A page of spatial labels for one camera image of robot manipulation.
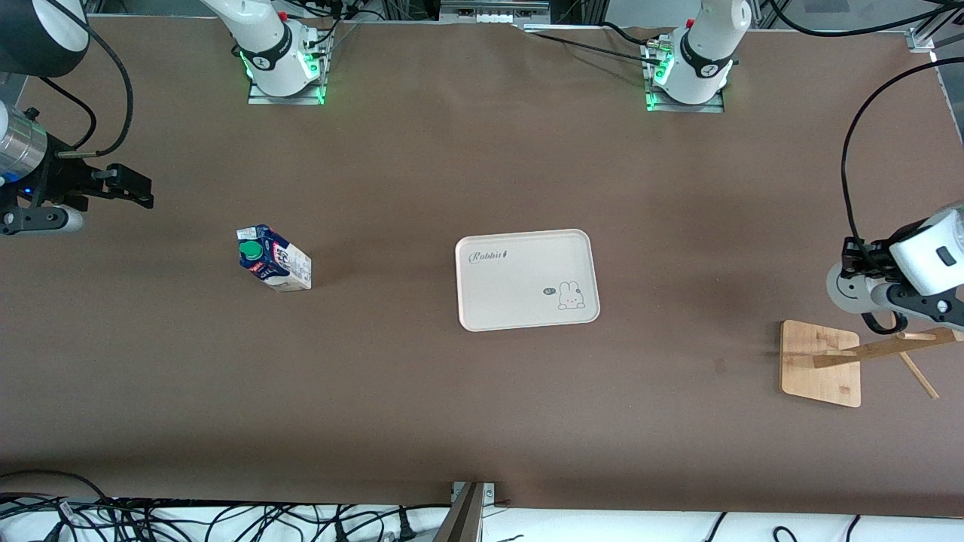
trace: green cap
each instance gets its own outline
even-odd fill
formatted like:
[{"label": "green cap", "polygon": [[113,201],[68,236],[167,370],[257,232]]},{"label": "green cap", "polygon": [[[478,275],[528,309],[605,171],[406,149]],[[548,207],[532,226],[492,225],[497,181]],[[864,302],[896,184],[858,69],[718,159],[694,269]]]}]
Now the green cap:
[{"label": "green cap", "polygon": [[261,248],[261,243],[257,241],[245,241],[238,245],[238,250],[247,259],[258,259],[264,254],[264,249]]}]

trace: metal post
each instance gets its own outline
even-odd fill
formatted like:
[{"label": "metal post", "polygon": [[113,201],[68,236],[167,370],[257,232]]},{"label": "metal post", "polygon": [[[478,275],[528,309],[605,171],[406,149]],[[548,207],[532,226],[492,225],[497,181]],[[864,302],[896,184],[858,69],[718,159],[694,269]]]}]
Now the metal post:
[{"label": "metal post", "polygon": [[937,31],[943,28],[944,25],[953,21],[961,12],[964,12],[964,8],[931,15],[921,26],[909,29],[904,36],[907,38],[907,46],[911,52],[926,53],[933,50],[934,35],[937,34]]},{"label": "metal post", "polygon": [[478,542],[485,499],[482,482],[470,482],[463,486],[432,542]]}]

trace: wooden peg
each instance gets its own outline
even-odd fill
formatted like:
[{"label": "wooden peg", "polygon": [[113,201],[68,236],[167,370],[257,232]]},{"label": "wooden peg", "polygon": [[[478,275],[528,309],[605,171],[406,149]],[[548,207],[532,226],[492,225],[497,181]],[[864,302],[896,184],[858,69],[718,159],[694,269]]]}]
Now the wooden peg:
[{"label": "wooden peg", "polygon": [[937,391],[934,390],[934,387],[931,386],[929,382],[927,382],[927,379],[924,378],[924,374],[921,373],[921,370],[917,368],[917,364],[915,364],[910,359],[910,356],[907,355],[907,352],[897,352],[897,354],[904,361],[904,364],[907,366],[907,368],[909,368],[910,371],[914,374],[914,378],[916,378],[918,383],[921,384],[921,387],[924,388],[924,391],[927,392],[928,395],[930,395],[930,398],[939,399],[941,396],[938,395]]},{"label": "wooden peg", "polygon": [[905,331],[898,333],[897,338],[904,340],[937,340],[937,336],[930,333],[907,333]]}]

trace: table surface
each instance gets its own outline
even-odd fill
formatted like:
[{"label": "table surface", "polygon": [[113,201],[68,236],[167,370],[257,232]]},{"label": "table surface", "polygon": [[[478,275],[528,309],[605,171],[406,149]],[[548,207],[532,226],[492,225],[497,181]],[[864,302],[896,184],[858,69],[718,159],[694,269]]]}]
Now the table surface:
[{"label": "table surface", "polygon": [[[750,33],[727,112],[680,115],[646,111],[632,61],[510,26],[364,25],[322,107],[247,105],[217,20],[94,26],[136,96],[94,163],[153,178],[156,208],[95,201],[78,234],[4,240],[4,468],[151,497],[437,501],[478,478],[517,506],[964,510],[959,346],[915,356],[939,400],[897,358],[865,363],[859,409],[778,387],[780,321],[872,339],[824,277],[847,125],[926,61],[902,36]],[[106,56],[61,83],[112,141]],[[37,82],[19,105],[62,139],[86,122]],[[861,231],[961,199],[962,166],[935,73],[900,83],[854,139]],[[238,266],[257,223],[312,257],[311,291]],[[462,329],[459,239],[566,228],[592,239],[598,320]]]}]

